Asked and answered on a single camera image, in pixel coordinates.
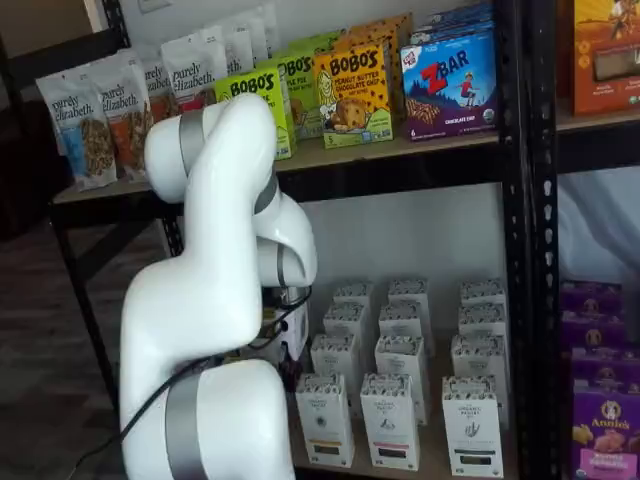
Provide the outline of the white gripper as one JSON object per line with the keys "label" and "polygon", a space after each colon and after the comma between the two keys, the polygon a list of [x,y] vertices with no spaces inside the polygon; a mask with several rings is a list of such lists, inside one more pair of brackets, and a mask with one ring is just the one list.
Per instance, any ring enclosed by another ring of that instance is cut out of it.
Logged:
{"label": "white gripper", "polygon": [[285,358],[279,363],[279,373],[286,391],[294,391],[299,379],[299,362],[308,339],[309,321],[307,304],[294,310],[277,311],[277,319],[280,321],[280,333],[277,336],[277,345],[280,348],[281,357]]}

